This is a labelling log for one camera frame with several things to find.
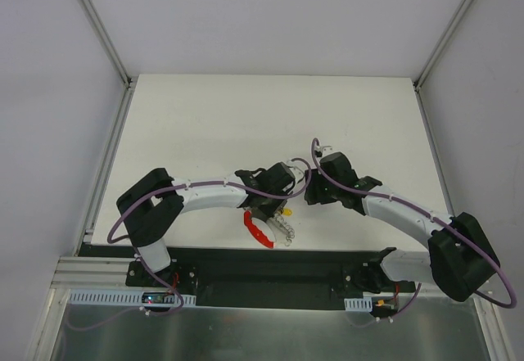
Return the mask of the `keyring holder with rings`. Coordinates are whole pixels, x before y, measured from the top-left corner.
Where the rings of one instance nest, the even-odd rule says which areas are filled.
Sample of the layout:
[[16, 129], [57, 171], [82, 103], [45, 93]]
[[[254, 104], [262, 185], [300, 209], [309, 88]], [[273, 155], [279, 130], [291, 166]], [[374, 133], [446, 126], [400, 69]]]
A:
[[262, 219], [262, 214], [245, 210], [243, 224], [250, 235], [267, 249], [289, 247], [295, 238], [295, 230], [287, 222], [292, 215], [288, 208], [279, 208], [272, 217]]

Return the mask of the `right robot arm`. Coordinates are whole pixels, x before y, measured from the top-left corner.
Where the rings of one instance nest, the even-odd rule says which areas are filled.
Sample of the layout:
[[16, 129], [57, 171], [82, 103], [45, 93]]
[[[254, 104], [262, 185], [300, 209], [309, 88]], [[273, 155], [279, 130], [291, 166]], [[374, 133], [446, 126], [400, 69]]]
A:
[[370, 285], [387, 291], [396, 282], [437, 286], [449, 298], [465, 301], [495, 275], [499, 260], [477, 219], [467, 213], [451, 216], [417, 206], [381, 181], [359, 177], [341, 152], [316, 148], [315, 168], [305, 192], [308, 205], [339, 203], [363, 216], [400, 230], [424, 247], [411, 253], [389, 247], [368, 271]]

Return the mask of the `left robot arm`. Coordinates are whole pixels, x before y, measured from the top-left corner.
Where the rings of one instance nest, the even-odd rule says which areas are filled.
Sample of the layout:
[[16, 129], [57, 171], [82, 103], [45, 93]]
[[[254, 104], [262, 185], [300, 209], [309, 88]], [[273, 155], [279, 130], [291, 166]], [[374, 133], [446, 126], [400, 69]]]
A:
[[289, 246], [294, 230], [283, 217], [286, 198], [296, 185], [291, 167], [282, 162], [268, 169], [239, 169], [223, 180], [186, 181], [174, 185], [165, 168], [150, 171], [116, 201], [123, 224], [144, 275], [154, 286], [173, 277], [164, 235], [181, 214], [196, 210], [234, 208], [245, 212], [244, 224], [262, 246]]

